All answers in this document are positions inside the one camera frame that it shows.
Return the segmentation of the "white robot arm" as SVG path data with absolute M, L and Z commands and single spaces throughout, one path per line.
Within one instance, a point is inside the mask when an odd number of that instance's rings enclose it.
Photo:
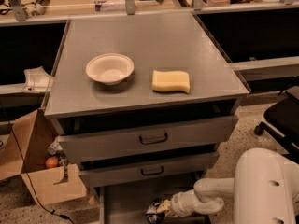
M 299 164 L 265 148 L 244 152 L 233 178 L 202 178 L 193 189 L 174 194 L 157 211 L 168 217 L 219 212 L 234 201 L 233 224 L 296 224 Z

